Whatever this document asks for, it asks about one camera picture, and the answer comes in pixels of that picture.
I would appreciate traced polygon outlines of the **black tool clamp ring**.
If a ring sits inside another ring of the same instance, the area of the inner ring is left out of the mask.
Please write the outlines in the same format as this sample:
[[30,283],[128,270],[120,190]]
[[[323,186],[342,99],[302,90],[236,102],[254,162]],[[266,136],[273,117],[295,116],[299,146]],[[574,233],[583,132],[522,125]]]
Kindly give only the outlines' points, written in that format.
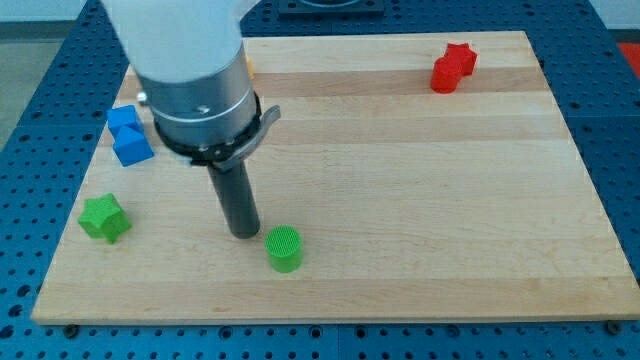
[[263,111],[256,92],[243,95],[229,109],[217,106],[204,106],[217,114],[195,114],[195,118],[169,115],[152,106],[156,133],[165,146],[192,164],[212,164],[226,171],[250,156],[281,117],[278,105]]

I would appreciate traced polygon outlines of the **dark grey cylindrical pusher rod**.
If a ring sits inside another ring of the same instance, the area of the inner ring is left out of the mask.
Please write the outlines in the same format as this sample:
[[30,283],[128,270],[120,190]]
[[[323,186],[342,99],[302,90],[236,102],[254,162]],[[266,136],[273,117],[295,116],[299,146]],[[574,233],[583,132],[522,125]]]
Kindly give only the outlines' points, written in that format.
[[255,236],[260,219],[245,164],[225,171],[208,165],[207,170],[231,234],[239,239]]

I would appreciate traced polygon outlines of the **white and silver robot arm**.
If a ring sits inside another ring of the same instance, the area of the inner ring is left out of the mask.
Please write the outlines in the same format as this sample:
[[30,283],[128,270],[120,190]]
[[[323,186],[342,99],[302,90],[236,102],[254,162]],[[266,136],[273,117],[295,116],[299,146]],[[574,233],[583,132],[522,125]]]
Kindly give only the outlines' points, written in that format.
[[252,1],[103,0],[164,145],[208,169],[230,232],[260,219],[244,164],[280,118],[254,88],[240,22]]

